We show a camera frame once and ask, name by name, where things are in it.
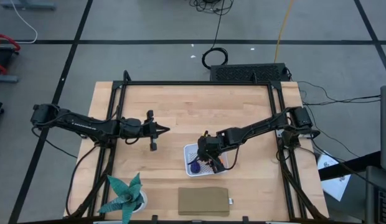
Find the white paper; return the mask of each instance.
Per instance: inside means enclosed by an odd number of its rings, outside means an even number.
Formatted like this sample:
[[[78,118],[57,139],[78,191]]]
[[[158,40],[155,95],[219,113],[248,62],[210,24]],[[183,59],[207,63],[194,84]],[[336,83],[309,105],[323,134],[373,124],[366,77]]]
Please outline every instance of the white paper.
[[[328,155],[321,155],[318,160],[318,170],[328,166],[333,166],[335,164],[338,164],[335,159],[331,158]],[[350,177],[351,175],[349,174],[331,180],[324,180],[321,182],[322,188],[327,194],[334,197],[337,201],[340,202],[342,196],[344,195],[345,188],[347,187]]]

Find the red object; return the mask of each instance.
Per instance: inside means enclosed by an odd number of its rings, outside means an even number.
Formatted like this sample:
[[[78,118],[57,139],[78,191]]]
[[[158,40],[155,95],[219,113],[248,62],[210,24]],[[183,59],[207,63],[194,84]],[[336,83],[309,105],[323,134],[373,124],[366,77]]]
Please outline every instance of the red object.
[[[10,37],[3,35],[3,34],[0,34],[0,38],[6,39],[7,41],[9,41],[9,43],[13,44],[15,46],[15,49],[14,49],[15,51],[20,50],[20,45],[18,43],[16,43],[16,41],[11,39]]]
[[[10,37],[0,34],[0,38],[6,39],[7,41],[9,41],[9,43],[13,44],[15,46],[15,49],[13,49],[15,52],[20,50],[20,45],[18,43],[16,43],[16,41],[11,39]],[[1,74],[3,74],[3,75],[6,75],[6,73],[7,73],[6,68],[4,68],[2,65],[0,65],[0,71],[1,71]]]
[[[1,71],[1,74],[3,74],[3,75],[6,75],[6,73],[7,73],[6,68],[4,68],[2,65],[0,65],[0,71]]]

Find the tan cloth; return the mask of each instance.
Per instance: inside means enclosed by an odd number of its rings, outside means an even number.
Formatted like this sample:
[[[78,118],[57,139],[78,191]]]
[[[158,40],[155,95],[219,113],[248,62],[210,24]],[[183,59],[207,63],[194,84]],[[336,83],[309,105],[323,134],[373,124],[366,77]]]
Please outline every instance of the tan cloth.
[[[179,188],[179,215],[229,216],[228,189],[222,187]]]

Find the black floor stripe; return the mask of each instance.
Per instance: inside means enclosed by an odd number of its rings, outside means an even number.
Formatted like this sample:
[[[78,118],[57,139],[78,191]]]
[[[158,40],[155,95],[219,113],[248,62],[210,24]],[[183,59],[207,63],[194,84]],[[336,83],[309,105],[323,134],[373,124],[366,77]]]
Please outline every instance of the black floor stripe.
[[[214,40],[78,40],[77,44],[92,45],[161,45],[161,44],[212,44]],[[37,40],[35,44],[74,44],[74,40]],[[274,45],[277,40],[217,40],[217,44]],[[281,40],[282,45],[375,45],[373,40]],[[386,45],[386,40],[379,41]]]
[[[386,45],[386,41],[380,42],[379,39],[377,38],[377,35],[375,34],[372,25],[370,24],[369,18],[366,15],[366,12],[363,9],[362,4],[360,3],[359,0],[354,0],[355,5],[359,11],[360,16],[362,17],[363,22],[365,23],[366,29],[370,34],[370,37],[372,40],[375,42],[375,49],[377,50],[377,53],[379,53],[380,59],[385,67],[386,71],[386,55],[385,52],[381,46],[381,43],[384,43]]]
[[[76,51],[77,46],[78,46],[78,41],[81,38],[83,27],[85,25],[85,22],[87,21],[89,10],[92,6],[92,2],[93,2],[93,0],[88,0],[87,5],[85,6],[85,10],[82,14],[80,25],[78,26],[77,33],[75,34],[75,38],[73,41],[73,45],[70,49],[70,53],[68,53],[68,57],[67,57],[65,65],[64,65],[62,75],[59,79],[59,84],[57,85],[52,103],[57,104],[59,102],[60,95],[62,94],[63,86],[64,86],[64,83],[66,81],[67,75],[68,75],[68,71],[70,70],[70,66],[71,66],[71,63],[73,61],[75,51]],[[27,193],[30,189],[31,182],[32,182],[32,179],[34,177],[34,172],[35,172],[37,165],[38,165],[39,157],[40,157],[42,150],[44,148],[44,143],[45,143],[44,140],[46,139],[48,132],[49,132],[49,130],[46,128],[46,129],[43,129],[41,134],[40,134],[40,138],[39,138],[38,143],[35,147],[35,151],[32,155],[32,159],[30,161],[30,165],[29,165],[29,168],[27,170],[27,174],[24,177],[19,195],[17,196],[15,205],[13,207],[11,216],[9,218],[9,223],[12,223],[12,224],[17,223],[17,221],[20,217],[20,213],[22,211],[24,201],[26,200]]]

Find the artificial plant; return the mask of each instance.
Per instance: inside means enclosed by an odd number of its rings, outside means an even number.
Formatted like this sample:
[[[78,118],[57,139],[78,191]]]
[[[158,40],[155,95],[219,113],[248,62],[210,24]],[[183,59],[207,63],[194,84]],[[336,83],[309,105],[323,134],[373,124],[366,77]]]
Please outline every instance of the artificial plant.
[[[111,188],[117,194],[117,198],[103,205],[99,209],[99,213],[107,213],[116,210],[123,211],[123,224],[128,224],[131,219],[132,212],[139,208],[139,205],[144,203],[143,197],[140,194],[141,180],[139,173],[131,180],[127,186],[122,180],[107,176],[110,181]]]

